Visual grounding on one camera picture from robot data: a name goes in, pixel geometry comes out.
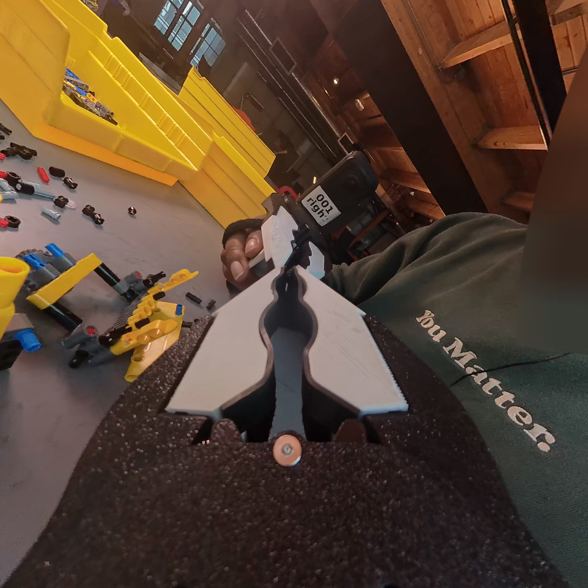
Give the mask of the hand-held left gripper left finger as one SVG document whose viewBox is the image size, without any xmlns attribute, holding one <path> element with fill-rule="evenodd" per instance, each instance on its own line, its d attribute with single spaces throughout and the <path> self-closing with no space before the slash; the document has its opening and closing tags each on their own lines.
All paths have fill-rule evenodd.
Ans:
<svg viewBox="0 0 588 588">
<path fill-rule="evenodd" d="M 281 269 L 271 270 L 212 315 L 167 413 L 222 417 L 268 380 L 274 354 L 265 319 L 281 275 Z"/>
</svg>

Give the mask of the yellow lego panel with pins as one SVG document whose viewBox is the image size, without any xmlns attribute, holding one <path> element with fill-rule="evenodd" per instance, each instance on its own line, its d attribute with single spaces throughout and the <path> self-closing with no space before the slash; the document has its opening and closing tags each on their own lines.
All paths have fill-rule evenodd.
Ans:
<svg viewBox="0 0 588 588">
<path fill-rule="evenodd" d="M 171 334 L 179 334 L 185 306 L 148 297 L 140 301 L 108 332 L 107 347 L 122 355 Z"/>
</svg>

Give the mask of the lego axle and gear assembly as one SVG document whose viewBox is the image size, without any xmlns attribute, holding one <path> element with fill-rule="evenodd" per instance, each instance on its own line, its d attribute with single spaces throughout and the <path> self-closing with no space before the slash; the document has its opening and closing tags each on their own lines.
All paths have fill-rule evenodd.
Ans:
<svg viewBox="0 0 588 588">
<path fill-rule="evenodd" d="M 143 277 L 137 271 L 120 278 L 95 254 L 89 254 L 77 261 L 53 243 L 48 244 L 44 249 L 22 251 L 17 259 L 24 261 L 31 270 L 25 281 L 25 289 L 29 293 L 27 301 L 52 317 L 68 332 L 67 337 L 62 341 L 62 346 L 74 351 L 68 363 L 71 369 L 76 369 L 83 364 L 103 364 L 116 357 L 109 351 L 106 338 L 116 323 L 124 318 L 135 305 L 148 297 L 163 299 L 167 302 L 165 297 L 170 290 L 191 281 L 198 275 L 197 271 L 180 269 L 169 279 L 166 279 L 164 272 Z M 80 317 L 70 312 L 61 303 L 61 299 L 91 273 L 97 274 L 128 303 L 121 316 L 104 332 L 99 332 L 93 325 L 83 323 Z M 190 327 L 190 323 L 183 319 L 182 329 L 185 327 Z M 151 342 L 150 351 L 153 362 L 176 343 L 181 331 L 179 334 L 171 334 Z"/>
</svg>

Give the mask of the person's right hand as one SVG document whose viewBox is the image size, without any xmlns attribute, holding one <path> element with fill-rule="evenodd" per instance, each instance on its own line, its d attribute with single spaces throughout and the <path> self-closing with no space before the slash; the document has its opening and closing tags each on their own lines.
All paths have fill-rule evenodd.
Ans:
<svg viewBox="0 0 588 588">
<path fill-rule="evenodd" d="M 254 284 L 259 276 L 249 267 L 249 262 L 263 250 L 261 227 L 268 215 L 231 223 L 222 238 L 220 255 L 222 271 L 230 297 L 238 295 Z"/>
</svg>

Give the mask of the yellow lego robot body model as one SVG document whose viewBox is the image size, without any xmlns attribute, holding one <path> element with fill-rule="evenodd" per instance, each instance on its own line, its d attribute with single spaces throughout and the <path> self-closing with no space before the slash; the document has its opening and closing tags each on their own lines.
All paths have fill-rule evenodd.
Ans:
<svg viewBox="0 0 588 588">
<path fill-rule="evenodd" d="M 1 257 L 1 371 L 9 370 L 22 352 L 41 348 L 33 324 L 16 312 L 15 299 L 30 272 L 17 258 Z"/>
</svg>

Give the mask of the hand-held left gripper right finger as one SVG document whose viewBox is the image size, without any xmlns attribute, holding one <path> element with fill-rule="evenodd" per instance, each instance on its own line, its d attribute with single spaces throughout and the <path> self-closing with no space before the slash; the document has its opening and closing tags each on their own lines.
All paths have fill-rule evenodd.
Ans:
<svg viewBox="0 0 588 588">
<path fill-rule="evenodd" d="M 354 415 L 407 412 L 409 405 L 373 339 L 365 313 L 306 269 L 301 304 L 313 330 L 305 350 L 310 384 Z"/>
</svg>

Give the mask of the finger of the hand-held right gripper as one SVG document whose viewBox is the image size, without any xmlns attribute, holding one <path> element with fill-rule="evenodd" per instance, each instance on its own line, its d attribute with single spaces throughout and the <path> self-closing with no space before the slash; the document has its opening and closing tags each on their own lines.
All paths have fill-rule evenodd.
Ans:
<svg viewBox="0 0 588 588">
<path fill-rule="evenodd" d="M 300 248 L 298 266 L 305 269 L 313 277 L 321 280 L 326 275 L 326 258 L 312 241 L 307 241 Z"/>
<path fill-rule="evenodd" d="M 279 208 L 262 223 L 262 241 L 265 261 L 274 268 L 285 266 L 293 251 L 294 232 L 298 231 L 296 220 L 285 208 Z"/>
</svg>

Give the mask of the yellow plastic bin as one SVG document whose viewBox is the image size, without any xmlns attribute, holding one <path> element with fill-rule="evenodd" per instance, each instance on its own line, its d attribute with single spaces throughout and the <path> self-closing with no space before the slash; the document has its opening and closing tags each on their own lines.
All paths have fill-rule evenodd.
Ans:
<svg viewBox="0 0 588 588">
<path fill-rule="evenodd" d="M 266 178 L 275 156 L 248 118 L 241 117 L 195 67 L 183 83 L 178 102 L 205 137 L 196 139 L 195 132 L 187 132 L 203 155 L 187 156 L 196 174 L 181 180 L 181 185 L 223 228 L 263 214 L 262 203 L 275 192 Z"/>
<path fill-rule="evenodd" d="M 118 125 L 62 92 L 69 68 Z M 1 1 L 1 99 L 36 138 L 157 182 L 195 178 L 202 129 L 80 1 Z"/>
</svg>

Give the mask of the pile of small lego pins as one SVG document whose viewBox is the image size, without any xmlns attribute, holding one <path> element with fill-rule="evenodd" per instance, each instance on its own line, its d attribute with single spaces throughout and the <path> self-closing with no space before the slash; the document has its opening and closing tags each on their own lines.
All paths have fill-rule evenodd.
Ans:
<svg viewBox="0 0 588 588">
<path fill-rule="evenodd" d="M 7 136 L 12 134 L 12 130 L 1 122 L 1 142 Z M 1 148 L 1 163 L 7 158 L 20 158 L 29 161 L 38 156 L 38 152 L 26 145 L 10 142 L 7 148 Z M 1 170 L 1 202 L 15 201 L 21 196 L 30 196 L 41 198 L 51 202 L 55 209 L 75 209 L 75 203 L 64 195 L 55 195 L 49 191 L 45 185 L 50 184 L 52 179 L 58 180 L 68 190 L 77 190 L 79 184 L 70 176 L 66 175 L 65 170 L 55 166 L 49 166 L 48 170 L 38 166 L 36 172 L 42 184 L 23 179 L 23 177 L 13 171 Z M 82 213 L 92 219 L 94 224 L 104 224 L 104 218 L 100 215 L 95 207 L 86 205 Z M 41 214 L 48 216 L 56 222 L 60 220 L 61 214 L 53 209 L 44 208 Z M 18 229 L 21 220 L 13 215 L 1 217 L 1 229 Z"/>
</svg>

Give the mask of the heap of mixed lego parts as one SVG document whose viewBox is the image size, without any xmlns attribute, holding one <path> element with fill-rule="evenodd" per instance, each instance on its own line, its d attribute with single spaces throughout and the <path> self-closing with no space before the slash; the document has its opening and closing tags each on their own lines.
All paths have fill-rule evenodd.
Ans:
<svg viewBox="0 0 588 588">
<path fill-rule="evenodd" d="M 77 106 L 117 126 L 114 112 L 98 100 L 95 92 L 69 68 L 65 69 L 62 92 Z"/>
</svg>

